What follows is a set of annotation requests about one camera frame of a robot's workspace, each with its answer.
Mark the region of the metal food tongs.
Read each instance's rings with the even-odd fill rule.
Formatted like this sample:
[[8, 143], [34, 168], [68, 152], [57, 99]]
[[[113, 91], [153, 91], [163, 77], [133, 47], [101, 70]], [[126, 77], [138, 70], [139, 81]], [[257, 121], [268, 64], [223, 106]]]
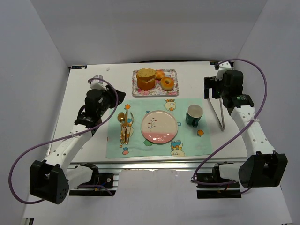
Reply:
[[207, 100], [210, 110], [217, 122], [221, 131], [225, 130], [225, 117], [221, 99], [208, 99]]

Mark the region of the orange glazed donut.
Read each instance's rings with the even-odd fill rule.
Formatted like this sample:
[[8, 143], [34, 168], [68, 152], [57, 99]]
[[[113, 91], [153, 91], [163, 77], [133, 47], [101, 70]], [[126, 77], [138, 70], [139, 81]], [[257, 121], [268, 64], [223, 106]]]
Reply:
[[174, 80], [170, 77], [163, 77], [160, 81], [161, 87], [163, 90], [171, 91], [173, 90], [175, 84]]

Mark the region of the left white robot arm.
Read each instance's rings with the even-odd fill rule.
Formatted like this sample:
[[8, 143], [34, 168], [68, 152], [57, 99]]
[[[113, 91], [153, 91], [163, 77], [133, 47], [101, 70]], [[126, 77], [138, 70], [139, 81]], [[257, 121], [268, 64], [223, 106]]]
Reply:
[[104, 89], [91, 89], [86, 93], [84, 105], [78, 111], [71, 130], [71, 137], [43, 161], [34, 161], [30, 167], [30, 194], [49, 202], [60, 204], [69, 190], [80, 185], [94, 186], [99, 183], [98, 167], [85, 163], [68, 169], [84, 144], [102, 124], [102, 116], [108, 109], [115, 109], [124, 101], [126, 94], [107, 85]]

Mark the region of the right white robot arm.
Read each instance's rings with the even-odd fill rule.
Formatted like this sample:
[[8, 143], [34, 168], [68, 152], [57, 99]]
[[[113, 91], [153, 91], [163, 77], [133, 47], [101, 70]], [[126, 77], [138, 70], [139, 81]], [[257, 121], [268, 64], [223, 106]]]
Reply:
[[236, 123], [247, 150], [247, 160], [239, 165], [221, 163], [213, 168], [215, 182], [237, 181], [244, 188], [277, 187], [288, 160], [269, 143], [260, 124], [255, 120], [251, 97], [243, 93], [243, 73], [238, 70], [219, 72], [204, 78], [204, 97], [221, 99]]

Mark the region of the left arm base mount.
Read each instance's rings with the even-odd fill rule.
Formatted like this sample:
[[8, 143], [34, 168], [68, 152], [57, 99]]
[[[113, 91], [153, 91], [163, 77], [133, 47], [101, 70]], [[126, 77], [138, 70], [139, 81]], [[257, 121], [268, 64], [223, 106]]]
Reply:
[[76, 165], [65, 172], [70, 196], [114, 196], [119, 175], [91, 163]]

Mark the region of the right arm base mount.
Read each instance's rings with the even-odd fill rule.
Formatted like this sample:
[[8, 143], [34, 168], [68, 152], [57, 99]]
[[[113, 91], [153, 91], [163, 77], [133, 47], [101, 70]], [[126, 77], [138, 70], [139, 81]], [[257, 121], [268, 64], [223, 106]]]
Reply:
[[215, 164], [211, 172], [198, 172], [195, 176], [197, 199], [233, 199], [241, 198], [239, 183], [230, 183], [218, 185], [218, 183], [227, 183], [230, 180], [223, 179], [219, 173], [219, 166], [222, 163]]

